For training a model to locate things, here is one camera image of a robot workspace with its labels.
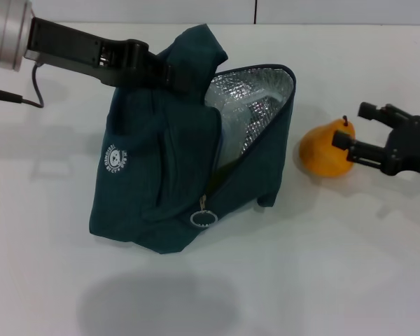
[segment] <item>black cable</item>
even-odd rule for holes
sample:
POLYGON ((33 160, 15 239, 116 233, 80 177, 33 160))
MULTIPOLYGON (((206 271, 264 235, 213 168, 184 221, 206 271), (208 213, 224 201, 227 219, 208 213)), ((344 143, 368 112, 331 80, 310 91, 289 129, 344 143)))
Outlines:
POLYGON ((253 14, 253 23, 257 24, 258 0, 255 0, 255 13, 253 14))
POLYGON ((36 79, 36 72, 37 72, 37 68, 39 67, 42 67, 42 64, 35 63, 33 67, 33 75, 32 75, 33 86, 34 86, 34 90, 36 91, 36 95, 39 99, 39 104, 31 100, 23 99, 23 97, 18 94, 14 94, 14 93, 2 91, 2 90, 0 90, 0 101, 16 103, 16 104, 27 104, 27 105, 37 107, 38 109, 42 109, 45 106, 45 104, 43 102, 42 94, 41 94, 41 91, 39 90, 39 86, 37 85, 37 79, 36 79))
POLYGON ((33 72, 31 75, 31 79, 33 80, 34 91, 36 91, 37 98, 39 99, 39 104, 35 103, 34 101, 27 100, 27 99, 23 99, 22 104, 31 105, 31 106, 37 107, 38 109, 43 109, 43 107, 45 106, 45 103, 43 102, 42 94, 41 94, 41 91, 39 90, 39 86, 37 85, 37 78, 36 78, 37 68, 40 68, 40 67, 42 67, 42 64, 35 63, 33 66, 33 72))

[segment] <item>teal lunch bag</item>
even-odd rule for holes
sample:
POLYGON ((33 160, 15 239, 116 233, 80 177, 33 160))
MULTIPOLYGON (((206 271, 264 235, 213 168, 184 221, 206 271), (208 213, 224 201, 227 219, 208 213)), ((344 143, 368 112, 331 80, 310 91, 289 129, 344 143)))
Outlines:
POLYGON ((192 89, 115 91, 90 232, 174 253, 252 200, 274 205, 295 77, 273 64, 215 75, 228 57, 206 25, 159 56, 191 70, 192 89))

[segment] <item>zipper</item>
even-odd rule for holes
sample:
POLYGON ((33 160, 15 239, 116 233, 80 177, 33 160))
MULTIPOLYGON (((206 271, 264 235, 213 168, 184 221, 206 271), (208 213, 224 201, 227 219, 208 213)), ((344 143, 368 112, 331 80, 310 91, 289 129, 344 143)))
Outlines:
MULTIPOLYGON (((295 79, 294 73, 289 68, 287 68, 286 66, 283 66, 283 65, 277 66, 276 64, 264 64, 264 65, 260 65, 260 66, 247 66, 247 67, 240 68, 240 69, 233 69, 233 70, 228 70, 228 71, 224 71, 224 72, 221 72, 221 73, 217 73, 215 76, 221 76, 221 75, 225 75, 225 74, 232 74, 234 72, 243 71, 243 70, 264 69, 264 68, 283 69, 291 77, 291 79, 293 80, 294 88, 293 88, 293 91, 290 94, 290 98, 292 97, 292 99, 288 99, 288 101, 281 108, 281 110, 287 109, 290 106, 290 104, 292 104, 294 102, 296 79, 295 79)), ((229 177, 224 181, 224 183, 212 195, 210 195, 210 198, 209 198, 210 200, 212 200, 213 198, 217 197, 221 192, 224 191, 225 187, 232 180, 233 174, 238 170, 238 168, 240 167, 241 163, 244 161, 244 158, 251 152, 252 148, 254 148, 255 145, 259 141, 261 141, 261 139, 263 138, 262 135, 264 133, 266 133, 267 129, 270 128, 273 125, 273 123, 275 123, 277 121, 278 117, 281 117, 281 116, 282 116, 282 113, 280 113, 279 115, 277 115, 269 123, 269 125, 266 126, 266 128, 263 130, 262 134, 260 134, 257 137, 257 139, 251 144, 251 146, 249 148, 247 148, 246 152, 244 152, 244 154, 235 163, 235 166, 232 168, 232 171, 230 172, 229 177)), ((201 198, 199 199, 199 205, 201 206, 201 211, 208 211, 208 210, 205 210, 206 202, 207 202, 207 195, 204 193, 203 196, 201 196, 201 198)))
MULTIPOLYGON (((218 149, 219 149, 220 142, 221 142, 221 133, 222 133, 222 128, 223 128, 223 121, 222 121, 222 118, 221 118, 221 112, 216 108, 215 108, 215 110, 216 110, 216 119, 217 119, 216 120, 216 124, 217 124, 216 138, 217 138, 217 141, 215 141, 215 144, 212 148, 213 155, 212 155, 212 158, 211 158, 211 161, 213 162, 214 167, 216 166, 215 161, 216 161, 216 156, 218 155, 218 149)), ((211 176, 213 175, 213 172, 214 172, 213 168, 210 169, 207 181, 211 180, 211 176)), ((204 189, 202 191, 202 196, 199 199, 199 204, 201 203, 201 200, 204 200, 204 206, 205 206, 205 202, 207 201, 207 196, 205 194, 205 191, 207 190, 207 187, 208 187, 208 183, 204 186, 204 189)))
MULTIPOLYGON (((162 113, 162 111, 156 111, 156 103, 155 103, 155 91, 150 91, 150 98, 151 98, 151 108, 153 110, 153 115, 162 113)), ((159 183, 159 190, 157 192, 157 197, 155 201, 155 206, 158 207, 161 200, 162 200, 162 189, 163 185, 166 184, 167 178, 165 177, 167 174, 167 167, 168 167, 168 157, 166 156, 165 150, 165 140, 164 140, 165 133, 157 134, 157 143, 159 145, 159 153, 160 153, 160 183, 159 183)))

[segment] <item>white logo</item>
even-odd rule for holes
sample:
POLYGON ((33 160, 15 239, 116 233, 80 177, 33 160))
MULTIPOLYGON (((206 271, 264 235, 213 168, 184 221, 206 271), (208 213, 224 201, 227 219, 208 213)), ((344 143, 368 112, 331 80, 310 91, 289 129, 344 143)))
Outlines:
POLYGON ((107 148, 106 155, 104 156, 104 165, 111 173, 119 172, 125 168, 127 164, 126 150, 118 150, 114 145, 107 148))

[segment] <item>pear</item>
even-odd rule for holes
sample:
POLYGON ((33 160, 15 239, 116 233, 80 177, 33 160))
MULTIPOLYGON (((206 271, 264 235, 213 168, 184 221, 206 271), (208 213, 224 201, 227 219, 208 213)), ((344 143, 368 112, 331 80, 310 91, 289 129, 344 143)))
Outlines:
POLYGON ((355 138, 354 126, 346 116, 316 127, 302 138, 299 148, 300 159, 311 173, 322 177, 338 177, 353 167, 354 164, 347 161, 348 151, 332 145, 336 131, 343 131, 355 138))

